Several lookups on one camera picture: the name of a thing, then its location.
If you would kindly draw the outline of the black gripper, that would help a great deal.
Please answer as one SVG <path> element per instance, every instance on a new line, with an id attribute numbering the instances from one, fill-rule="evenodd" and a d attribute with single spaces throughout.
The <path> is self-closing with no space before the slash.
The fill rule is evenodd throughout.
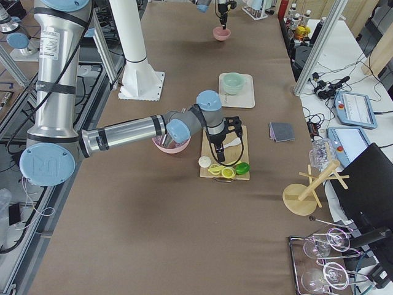
<path id="1" fill-rule="evenodd" d="M 229 11 L 236 8 L 236 1 L 215 0 L 214 8 L 215 8 L 216 16 L 222 18 L 226 16 L 229 13 Z"/>
<path id="2" fill-rule="evenodd" d="M 225 148 L 223 142 L 229 133 L 236 133 L 237 137 L 240 140 L 240 143 L 243 143 L 242 121 L 238 116 L 224 117 L 222 123 L 217 128 L 215 127 L 206 128 L 207 139 L 210 144 L 214 145 L 217 160 L 220 163 L 223 163 L 225 161 L 225 154 L 224 154 Z"/>

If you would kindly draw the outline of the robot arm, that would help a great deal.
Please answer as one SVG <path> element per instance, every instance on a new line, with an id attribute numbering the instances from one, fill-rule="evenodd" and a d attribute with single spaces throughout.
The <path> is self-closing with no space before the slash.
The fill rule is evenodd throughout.
<path id="1" fill-rule="evenodd" d="M 205 13 L 210 4 L 211 4 L 211 0 L 190 0 L 190 2 L 194 5 L 196 5 L 197 9 L 200 12 Z M 228 1 L 228 0 L 217 0 L 214 1 L 214 10 L 216 15 L 219 18 L 225 17 L 228 12 L 232 9 L 235 9 L 237 6 L 237 2 L 236 1 Z"/>
<path id="2" fill-rule="evenodd" d="M 79 47 L 94 16 L 91 1 L 36 1 L 41 26 L 35 123 L 27 132 L 20 171 L 32 184 L 56 186 L 94 153 L 156 136 L 183 143 L 204 130 L 216 162 L 224 164 L 224 139 L 242 137 L 238 117 L 225 117 L 219 95 L 205 90 L 188 110 L 170 111 L 90 131 L 74 129 Z"/>

